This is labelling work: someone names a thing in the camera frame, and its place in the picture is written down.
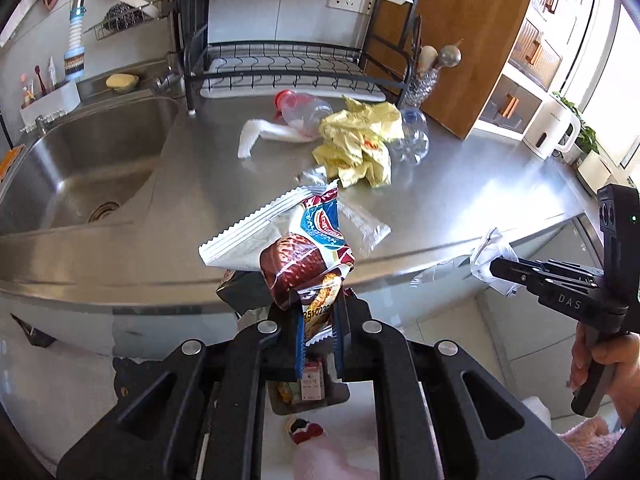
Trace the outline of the red bow slipper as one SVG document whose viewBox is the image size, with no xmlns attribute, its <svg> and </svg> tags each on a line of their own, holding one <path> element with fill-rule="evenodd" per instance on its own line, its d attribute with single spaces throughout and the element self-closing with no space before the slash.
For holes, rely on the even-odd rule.
<svg viewBox="0 0 640 480">
<path fill-rule="evenodd" d="M 286 432 L 295 445 L 324 435 L 324 429 L 319 424 L 299 417 L 292 417 L 288 420 Z"/>
</svg>

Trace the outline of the grey square trash bin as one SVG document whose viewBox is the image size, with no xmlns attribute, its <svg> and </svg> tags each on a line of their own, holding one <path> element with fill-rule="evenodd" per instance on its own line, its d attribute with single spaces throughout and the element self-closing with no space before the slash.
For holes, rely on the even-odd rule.
<svg viewBox="0 0 640 480">
<path fill-rule="evenodd" d="M 254 271 L 225 270 L 217 289 L 219 298 L 235 312 L 236 331 L 268 318 L 271 297 L 262 274 Z M 302 377 L 295 382 L 270 382 L 269 399 L 277 415 L 293 415 L 346 403 L 348 385 L 337 378 L 331 349 L 332 311 L 317 321 L 306 323 L 305 363 Z"/>
</svg>

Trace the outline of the chrome kitchen faucet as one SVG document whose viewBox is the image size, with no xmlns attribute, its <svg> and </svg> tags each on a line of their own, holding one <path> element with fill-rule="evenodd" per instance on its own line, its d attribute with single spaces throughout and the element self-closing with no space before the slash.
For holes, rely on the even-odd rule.
<svg viewBox="0 0 640 480">
<path fill-rule="evenodd" d="M 179 51 L 179 25 L 177 20 L 177 0 L 167 0 L 160 5 L 168 14 L 162 14 L 162 18 L 168 19 L 168 55 L 176 55 Z M 85 0 L 73 0 L 70 5 L 70 40 L 68 49 L 64 54 L 65 79 L 71 81 L 85 75 L 86 49 L 82 44 L 82 22 L 87 12 Z"/>
</svg>

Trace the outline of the stainless steel sink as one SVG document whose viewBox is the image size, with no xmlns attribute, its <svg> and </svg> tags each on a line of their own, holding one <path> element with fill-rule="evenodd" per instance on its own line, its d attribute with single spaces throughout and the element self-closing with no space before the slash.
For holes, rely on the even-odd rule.
<svg viewBox="0 0 640 480">
<path fill-rule="evenodd" d="M 172 99 L 141 99 L 54 127 L 10 171 L 1 233 L 84 226 L 124 206 L 160 162 L 178 111 Z"/>
</svg>

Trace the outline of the white plastic wrapper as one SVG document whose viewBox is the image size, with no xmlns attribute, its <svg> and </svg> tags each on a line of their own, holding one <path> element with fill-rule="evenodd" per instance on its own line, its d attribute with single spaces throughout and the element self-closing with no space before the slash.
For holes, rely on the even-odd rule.
<svg viewBox="0 0 640 480">
<path fill-rule="evenodd" d="M 504 259 L 507 262 L 518 262 L 518 255 L 499 229 L 493 228 L 482 238 L 477 248 L 473 249 L 469 255 L 457 256 L 431 264 L 425 270 L 416 274 L 410 281 L 410 286 L 418 287 L 443 280 L 448 275 L 453 274 L 460 266 L 468 266 L 473 278 L 477 278 L 502 296 L 513 296 L 521 288 L 521 285 L 507 281 L 504 278 L 498 278 L 490 270 L 491 263 L 498 259 Z"/>
</svg>

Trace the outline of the pink fluffy trouser leg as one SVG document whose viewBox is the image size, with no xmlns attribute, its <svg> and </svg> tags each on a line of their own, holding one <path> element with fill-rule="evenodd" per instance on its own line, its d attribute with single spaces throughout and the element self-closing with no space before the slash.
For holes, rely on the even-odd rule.
<svg viewBox="0 0 640 480">
<path fill-rule="evenodd" d="M 293 453 L 294 479 L 377 479 L 378 473 L 371 469 L 349 463 L 346 454 L 320 426 L 298 430 L 292 435 L 295 444 Z"/>
</svg>

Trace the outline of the yellow paper bag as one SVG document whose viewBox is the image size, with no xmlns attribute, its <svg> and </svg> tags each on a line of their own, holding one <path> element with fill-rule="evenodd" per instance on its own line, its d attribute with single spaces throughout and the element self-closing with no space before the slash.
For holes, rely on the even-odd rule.
<svg viewBox="0 0 640 480">
<path fill-rule="evenodd" d="M 371 188 L 392 183 L 387 143 L 404 137 L 398 108 L 389 102 L 363 103 L 344 96 L 345 108 L 322 119 L 322 143 L 312 151 L 326 176 L 343 188 L 366 180 Z"/>
</svg>

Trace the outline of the white toothbrush holder box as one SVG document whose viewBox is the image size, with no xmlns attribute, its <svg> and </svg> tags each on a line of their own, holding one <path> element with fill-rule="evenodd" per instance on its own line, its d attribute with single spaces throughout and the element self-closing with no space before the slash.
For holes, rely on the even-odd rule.
<svg viewBox="0 0 640 480">
<path fill-rule="evenodd" d="M 50 92 L 47 96 L 42 96 L 37 101 L 29 104 L 20 110 L 24 126 L 29 126 L 35 122 L 38 116 L 43 118 L 64 115 L 72 112 L 80 104 L 80 96 L 76 81 L 67 81 L 60 88 Z"/>
</svg>

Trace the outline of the clear plastic wrapper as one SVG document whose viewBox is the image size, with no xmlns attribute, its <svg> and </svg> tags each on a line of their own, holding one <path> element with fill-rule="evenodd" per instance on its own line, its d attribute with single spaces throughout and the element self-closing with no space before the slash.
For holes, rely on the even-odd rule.
<svg viewBox="0 0 640 480">
<path fill-rule="evenodd" d="M 356 204 L 342 191 L 337 196 L 341 230 L 357 257 L 367 257 L 392 232 L 390 226 Z"/>
</svg>

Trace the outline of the black dish drying rack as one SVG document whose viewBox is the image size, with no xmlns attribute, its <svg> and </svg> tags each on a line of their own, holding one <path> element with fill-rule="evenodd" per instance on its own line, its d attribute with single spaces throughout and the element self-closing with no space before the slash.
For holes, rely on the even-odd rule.
<svg viewBox="0 0 640 480">
<path fill-rule="evenodd" d="M 186 102 L 307 91 L 398 103 L 420 0 L 180 0 Z"/>
</svg>

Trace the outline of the red cap plastic bottle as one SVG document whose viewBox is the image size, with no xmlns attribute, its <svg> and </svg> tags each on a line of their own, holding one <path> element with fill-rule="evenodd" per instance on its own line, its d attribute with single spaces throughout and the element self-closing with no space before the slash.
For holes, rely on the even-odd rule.
<svg viewBox="0 0 640 480">
<path fill-rule="evenodd" d="M 284 122 L 307 138 L 318 138 L 322 120 L 334 113 L 325 100 L 293 90 L 280 91 L 273 103 Z"/>
</svg>

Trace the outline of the yellow sponge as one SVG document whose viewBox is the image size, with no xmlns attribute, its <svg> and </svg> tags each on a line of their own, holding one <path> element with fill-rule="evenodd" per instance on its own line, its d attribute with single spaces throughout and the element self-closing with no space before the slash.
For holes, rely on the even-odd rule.
<svg viewBox="0 0 640 480">
<path fill-rule="evenodd" d="M 111 74 L 105 81 L 107 89 L 117 93 L 128 93 L 137 87 L 139 77 L 131 74 Z"/>
</svg>

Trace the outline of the green potted plant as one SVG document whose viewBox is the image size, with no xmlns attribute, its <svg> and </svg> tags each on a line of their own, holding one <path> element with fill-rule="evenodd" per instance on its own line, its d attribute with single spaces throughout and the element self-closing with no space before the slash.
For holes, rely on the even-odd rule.
<svg viewBox="0 0 640 480">
<path fill-rule="evenodd" d="M 596 132 L 582 119 L 582 114 L 580 114 L 577 106 L 573 102 L 570 102 L 567 98 L 564 98 L 564 96 L 561 96 L 559 92 L 553 92 L 553 95 L 558 98 L 566 107 L 568 107 L 579 120 L 580 129 L 575 141 L 575 145 L 586 154 L 589 154 L 591 152 L 600 153 L 597 144 Z"/>
</svg>

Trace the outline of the black cat floor mat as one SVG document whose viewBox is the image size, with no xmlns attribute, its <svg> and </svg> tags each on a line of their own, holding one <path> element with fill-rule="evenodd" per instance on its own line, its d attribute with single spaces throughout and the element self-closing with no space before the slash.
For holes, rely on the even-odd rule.
<svg viewBox="0 0 640 480">
<path fill-rule="evenodd" d="M 114 391 L 117 400 L 138 396 L 163 374 L 163 361 L 135 361 L 129 358 L 114 358 Z"/>
</svg>

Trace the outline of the red white snack wrapper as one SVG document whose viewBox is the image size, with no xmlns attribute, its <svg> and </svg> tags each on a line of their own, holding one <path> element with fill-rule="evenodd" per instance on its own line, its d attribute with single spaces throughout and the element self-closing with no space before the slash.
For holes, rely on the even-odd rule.
<svg viewBox="0 0 640 480">
<path fill-rule="evenodd" d="M 340 229 L 336 183 L 303 185 L 198 246 L 206 266 L 258 272 L 274 303 L 302 303 L 304 337 L 329 323 L 355 255 Z"/>
</svg>

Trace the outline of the clear plastic bottle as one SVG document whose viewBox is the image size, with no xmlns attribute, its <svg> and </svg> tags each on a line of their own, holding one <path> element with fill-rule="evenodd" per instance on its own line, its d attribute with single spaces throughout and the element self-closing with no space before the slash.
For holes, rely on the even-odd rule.
<svg viewBox="0 0 640 480">
<path fill-rule="evenodd" d="M 416 107 L 400 111 L 404 136 L 388 147 L 394 162 L 410 162 L 419 165 L 430 150 L 426 116 Z"/>
</svg>

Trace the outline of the glass utensil holder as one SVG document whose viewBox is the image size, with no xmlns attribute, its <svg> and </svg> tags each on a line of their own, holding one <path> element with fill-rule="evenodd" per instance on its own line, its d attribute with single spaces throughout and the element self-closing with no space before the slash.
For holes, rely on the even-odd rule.
<svg viewBox="0 0 640 480">
<path fill-rule="evenodd" d="M 440 71 L 456 67 L 461 59 L 458 44 L 446 44 L 439 50 L 432 46 L 423 46 L 416 61 L 416 71 L 411 76 L 401 100 L 401 106 L 420 108 L 435 89 Z"/>
</svg>

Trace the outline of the white electric kettle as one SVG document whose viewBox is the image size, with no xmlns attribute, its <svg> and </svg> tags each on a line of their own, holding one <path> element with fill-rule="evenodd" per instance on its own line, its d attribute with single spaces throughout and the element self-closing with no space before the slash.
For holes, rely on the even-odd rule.
<svg viewBox="0 0 640 480">
<path fill-rule="evenodd" d="M 548 94 L 527 126 L 523 142 L 539 158 L 554 151 L 566 154 L 575 144 L 580 125 L 578 118 L 553 94 Z"/>
</svg>

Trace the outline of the wooden cutting board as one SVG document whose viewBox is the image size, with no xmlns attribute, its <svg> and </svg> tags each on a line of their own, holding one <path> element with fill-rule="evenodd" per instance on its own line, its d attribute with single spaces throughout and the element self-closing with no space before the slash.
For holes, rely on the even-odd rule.
<svg viewBox="0 0 640 480">
<path fill-rule="evenodd" d="M 454 136 L 469 136 L 508 60 L 529 0 L 419 0 L 421 46 L 455 44 L 461 62 L 444 68 L 422 110 Z"/>
</svg>

